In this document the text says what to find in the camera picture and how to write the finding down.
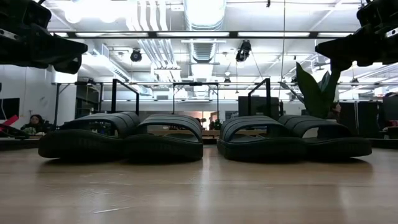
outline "wooden table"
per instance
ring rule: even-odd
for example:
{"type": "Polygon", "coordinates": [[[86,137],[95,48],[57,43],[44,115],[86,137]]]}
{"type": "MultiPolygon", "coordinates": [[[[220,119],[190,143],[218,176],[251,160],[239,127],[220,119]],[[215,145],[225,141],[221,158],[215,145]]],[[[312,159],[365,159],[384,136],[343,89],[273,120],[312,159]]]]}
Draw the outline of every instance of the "wooden table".
{"type": "Polygon", "coordinates": [[[384,224],[398,221],[398,152],[345,162],[71,163],[0,152],[1,224],[384,224]]]}

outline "black slide sandal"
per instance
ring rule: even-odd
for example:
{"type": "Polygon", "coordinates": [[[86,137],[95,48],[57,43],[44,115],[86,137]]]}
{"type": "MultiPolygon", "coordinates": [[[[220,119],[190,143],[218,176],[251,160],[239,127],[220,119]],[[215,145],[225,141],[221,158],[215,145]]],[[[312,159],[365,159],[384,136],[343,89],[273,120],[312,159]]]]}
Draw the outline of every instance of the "black slide sandal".
{"type": "Polygon", "coordinates": [[[289,131],[267,116],[243,116],[225,121],[217,148],[225,158],[238,161],[301,159],[306,155],[304,142],[290,137],[289,131]],[[266,127],[268,137],[236,134],[245,128],[266,127]]]}
{"type": "Polygon", "coordinates": [[[308,156],[319,159],[349,158],[372,154],[371,143],[365,138],[353,137],[341,124],[313,116],[285,115],[279,122],[295,136],[302,138],[312,129],[319,128],[315,138],[303,138],[308,156]]]}
{"type": "Polygon", "coordinates": [[[133,112],[93,114],[78,118],[40,139],[39,155],[45,158],[107,158],[122,155],[122,138],[132,134],[139,124],[133,112]],[[94,133],[90,123],[109,123],[117,136],[94,133]]]}
{"type": "Polygon", "coordinates": [[[154,114],[145,119],[136,134],[124,140],[124,155],[128,158],[140,157],[199,160],[203,157],[203,140],[199,122],[190,116],[154,114]],[[168,134],[156,136],[147,134],[148,126],[178,126],[192,134],[168,134]]]}

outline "green leaf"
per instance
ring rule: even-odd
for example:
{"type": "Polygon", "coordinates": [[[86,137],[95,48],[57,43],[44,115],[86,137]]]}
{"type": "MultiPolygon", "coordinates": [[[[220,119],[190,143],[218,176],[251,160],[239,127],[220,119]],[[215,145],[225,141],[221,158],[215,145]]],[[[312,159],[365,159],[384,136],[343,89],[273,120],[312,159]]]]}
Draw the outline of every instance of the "green leaf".
{"type": "Polygon", "coordinates": [[[304,105],[311,116],[326,118],[329,106],[323,101],[321,89],[311,74],[303,70],[299,63],[297,66],[297,83],[304,96],[304,105]]]}
{"type": "Polygon", "coordinates": [[[327,84],[329,83],[329,79],[330,79],[330,73],[329,73],[329,71],[327,71],[323,75],[322,80],[320,82],[318,82],[318,86],[319,86],[319,89],[321,89],[321,91],[325,90],[327,84]]]}
{"type": "Polygon", "coordinates": [[[336,86],[340,79],[341,72],[339,70],[332,70],[329,82],[325,89],[322,91],[322,98],[325,104],[329,107],[335,100],[336,86]]]}
{"type": "Polygon", "coordinates": [[[293,89],[291,89],[291,87],[289,87],[286,83],[279,82],[279,84],[280,84],[280,86],[281,86],[283,89],[285,89],[285,90],[290,90],[290,91],[293,93],[293,95],[295,95],[295,96],[297,97],[297,99],[300,100],[300,102],[305,103],[305,102],[304,102],[304,98],[303,98],[302,96],[298,95],[298,94],[296,93],[296,91],[294,91],[293,89]]]}

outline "security camera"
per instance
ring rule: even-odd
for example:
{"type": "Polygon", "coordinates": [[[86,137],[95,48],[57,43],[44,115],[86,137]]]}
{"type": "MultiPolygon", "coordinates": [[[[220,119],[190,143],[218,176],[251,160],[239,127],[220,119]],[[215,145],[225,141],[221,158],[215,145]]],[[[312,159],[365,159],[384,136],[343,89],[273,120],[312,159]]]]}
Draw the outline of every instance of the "security camera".
{"type": "Polygon", "coordinates": [[[238,49],[238,53],[236,54],[237,62],[244,62],[249,57],[249,52],[251,51],[250,41],[244,40],[242,45],[238,49]]]}
{"type": "Polygon", "coordinates": [[[141,50],[140,49],[133,49],[132,54],[130,56],[131,61],[133,62],[140,62],[142,60],[141,50]]]}

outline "ceiling beam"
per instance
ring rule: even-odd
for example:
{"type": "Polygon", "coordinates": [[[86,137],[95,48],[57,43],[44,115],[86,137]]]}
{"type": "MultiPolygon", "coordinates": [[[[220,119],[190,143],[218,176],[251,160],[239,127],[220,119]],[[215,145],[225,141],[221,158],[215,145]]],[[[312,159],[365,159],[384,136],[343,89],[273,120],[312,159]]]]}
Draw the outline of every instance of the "ceiling beam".
{"type": "Polygon", "coordinates": [[[66,39],[335,39],[348,31],[65,31],[49,30],[66,39]]]}

